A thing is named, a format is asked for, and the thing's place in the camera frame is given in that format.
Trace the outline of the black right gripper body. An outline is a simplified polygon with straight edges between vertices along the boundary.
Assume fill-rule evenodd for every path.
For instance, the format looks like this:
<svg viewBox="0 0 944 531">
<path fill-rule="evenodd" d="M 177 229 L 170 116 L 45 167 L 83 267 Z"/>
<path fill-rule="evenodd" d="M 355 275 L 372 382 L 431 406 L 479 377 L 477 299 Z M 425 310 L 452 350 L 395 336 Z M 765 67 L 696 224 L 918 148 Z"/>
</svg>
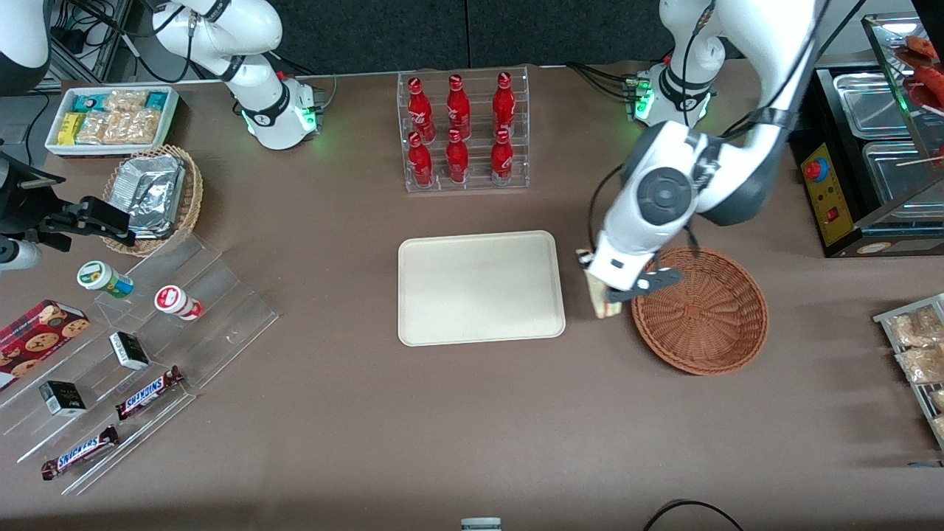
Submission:
<svg viewBox="0 0 944 531">
<path fill-rule="evenodd" d="M 38 170 L 6 153 L 2 157 L 1 233 L 8 238 L 24 238 L 29 231 L 66 205 L 53 191 L 66 178 Z"/>
</svg>

